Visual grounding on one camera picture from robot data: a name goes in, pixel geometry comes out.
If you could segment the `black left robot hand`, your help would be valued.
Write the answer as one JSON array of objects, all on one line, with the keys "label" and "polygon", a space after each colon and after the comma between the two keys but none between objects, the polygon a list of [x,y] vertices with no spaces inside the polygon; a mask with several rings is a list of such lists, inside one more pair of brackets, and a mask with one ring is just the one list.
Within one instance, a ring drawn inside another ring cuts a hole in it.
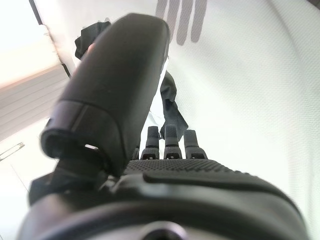
[{"label": "black left robot hand", "polygon": [[145,124],[169,27],[130,13],[108,27],[72,75],[40,137],[58,159],[35,179],[20,240],[306,240],[303,217],[269,182],[208,159],[196,133]]}]

